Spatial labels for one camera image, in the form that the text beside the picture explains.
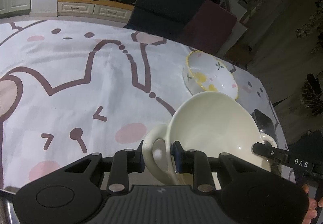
cup handle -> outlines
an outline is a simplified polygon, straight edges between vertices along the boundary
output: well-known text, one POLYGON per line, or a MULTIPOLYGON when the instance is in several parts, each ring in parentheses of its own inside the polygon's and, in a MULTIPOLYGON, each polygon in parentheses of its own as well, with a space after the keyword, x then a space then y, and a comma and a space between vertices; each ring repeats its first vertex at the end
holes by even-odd
POLYGON ((159 168, 154 160, 154 156, 152 155, 152 147, 154 143, 159 139, 165 141, 167 127, 167 125, 158 125, 153 130, 151 130, 143 141, 142 152, 143 159, 149 172, 165 185, 173 185, 174 183, 169 178, 168 174, 159 168))
POLYGON ((268 141, 272 147, 278 148, 276 141, 269 135, 265 134, 265 133, 260 133, 261 139, 262 141, 268 141))

cartoon nose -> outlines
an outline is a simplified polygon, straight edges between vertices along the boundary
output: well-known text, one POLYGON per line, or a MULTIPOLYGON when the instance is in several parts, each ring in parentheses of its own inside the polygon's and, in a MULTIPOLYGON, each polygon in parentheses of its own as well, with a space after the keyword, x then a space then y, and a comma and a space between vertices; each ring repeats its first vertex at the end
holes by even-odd
POLYGON ((82 140, 82 135, 83 135, 83 130, 81 129, 81 128, 74 128, 70 133, 69 133, 69 137, 70 137, 70 139, 72 139, 72 140, 76 140, 78 143, 79 143, 79 145, 80 145, 80 147, 81 147, 81 149, 82 149, 82 151, 83 151, 83 153, 85 154, 85 153, 87 153, 88 152, 88 150, 86 149, 86 146, 85 146, 85 144, 84 144, 84 141, 82 140))

tile floor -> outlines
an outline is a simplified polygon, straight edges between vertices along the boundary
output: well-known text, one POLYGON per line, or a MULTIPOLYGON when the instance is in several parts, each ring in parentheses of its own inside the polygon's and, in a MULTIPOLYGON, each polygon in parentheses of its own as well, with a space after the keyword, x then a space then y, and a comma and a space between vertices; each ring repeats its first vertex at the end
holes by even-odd
POLYGON ((15 16, 10 18, 0 18, 1 23, 8 22, 17 22, 24 20, 67 20, 67 21, 82 21, 82 22, 91 22, 103 25, 109 25, 114 27, 124 27, 126 24, 122 22, 106 20, 106 19, 96 19, 96 18, 87 18, 87 17, 76 17, 76 16, 58 16, 58 17, 30 17, 29 15, 15 16))

drawer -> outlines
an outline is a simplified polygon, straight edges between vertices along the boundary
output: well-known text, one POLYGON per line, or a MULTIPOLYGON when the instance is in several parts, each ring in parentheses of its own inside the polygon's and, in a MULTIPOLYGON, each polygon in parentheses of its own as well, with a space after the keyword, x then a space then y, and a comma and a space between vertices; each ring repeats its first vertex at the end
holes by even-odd
POLYGON ((93 14, 94 4, 59 2, 57 6, 57 11, 93 14))
POLYGON ((130 19, 131 13, 132 11, 130 10, 96 4, 94 7, 93 14, 111 17, 111 18, 130 19))

bowl with yellow rim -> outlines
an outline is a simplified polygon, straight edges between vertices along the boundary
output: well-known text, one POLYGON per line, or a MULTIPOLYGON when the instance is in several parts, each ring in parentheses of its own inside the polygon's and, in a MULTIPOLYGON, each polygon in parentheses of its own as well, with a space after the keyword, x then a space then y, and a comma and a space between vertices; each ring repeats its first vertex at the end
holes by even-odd
POLYGON ((192 95, 215 91, 238 98, 238 85, 232 73, 221 60, 205 52, 191 52, 186 57, 183 79, 192 95))

